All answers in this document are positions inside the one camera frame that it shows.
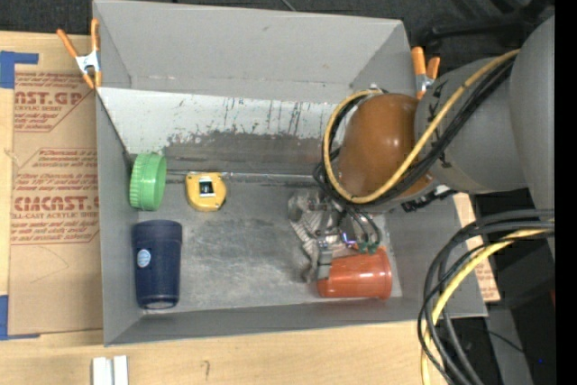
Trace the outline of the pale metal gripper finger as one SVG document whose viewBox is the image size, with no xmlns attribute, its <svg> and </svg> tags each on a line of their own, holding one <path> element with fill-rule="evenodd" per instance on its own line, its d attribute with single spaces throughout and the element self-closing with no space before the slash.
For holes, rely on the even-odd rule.
<svg viewBox="0 0 577 385">
<path fill-rule="evenodd" d="M 329 278 L 332 266 L 333 252 L 328 248 L 321 248 L 318 252 L 316 262 L 316 279 L 325 280 Z"/>
</svg>

